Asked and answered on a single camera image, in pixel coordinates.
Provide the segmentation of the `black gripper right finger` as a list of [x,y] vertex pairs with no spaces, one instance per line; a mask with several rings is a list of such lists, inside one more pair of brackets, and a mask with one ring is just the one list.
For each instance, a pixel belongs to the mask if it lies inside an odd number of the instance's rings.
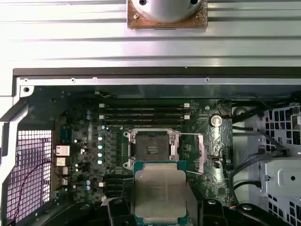
[[188,218],[193,226],[264,226],[262,216],[255,215],[256,208],[243,203],[234,208],[220,201],[205,198],[195,184],[188,183]]

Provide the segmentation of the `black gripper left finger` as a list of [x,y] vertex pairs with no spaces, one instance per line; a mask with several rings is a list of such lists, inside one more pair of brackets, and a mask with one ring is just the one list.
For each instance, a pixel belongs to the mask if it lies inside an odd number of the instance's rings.
[[71,226],[135,226],[135,217],[123,198],[105,199],[70,221]]

